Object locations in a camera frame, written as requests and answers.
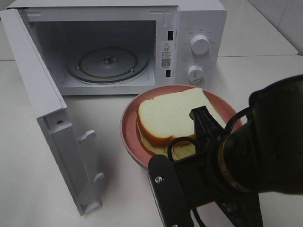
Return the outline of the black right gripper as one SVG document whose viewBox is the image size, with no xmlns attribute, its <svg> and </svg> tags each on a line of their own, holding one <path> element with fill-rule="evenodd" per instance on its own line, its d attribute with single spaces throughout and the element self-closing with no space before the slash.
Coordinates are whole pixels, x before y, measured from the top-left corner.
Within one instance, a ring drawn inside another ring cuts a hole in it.
<svg viewBox="0 0 303 227">
<path fill-rule="evenodd" d="M 197 141 L 197 153 L 175 164 L 188 205 L 194 208 L 233 196 L 237 190 L 223 178 L 218 166 L 219 142 L 214 135 L 220 135 L 223 127 L 205 105 L 192 109 L 189 117 L 194 122 L 196 137 L 210 137 L 203 143 Z"/>
</svg>

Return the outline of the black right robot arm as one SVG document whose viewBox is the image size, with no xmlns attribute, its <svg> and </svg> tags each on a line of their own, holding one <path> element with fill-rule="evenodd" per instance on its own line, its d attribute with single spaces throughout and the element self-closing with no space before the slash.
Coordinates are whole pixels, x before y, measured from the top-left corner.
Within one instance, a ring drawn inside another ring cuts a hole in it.
<svg viewBox="0 0 303 227">
<path fill-rule="evenodd" d="M 253 92 L 225 127 L 206 107 L 189 115 L 196 154 L 174 167 L 192 210 L 215 202 L 236 227 L 260 227 L 260 193 L 302 194 L 302 76 Z"/>
</svg>

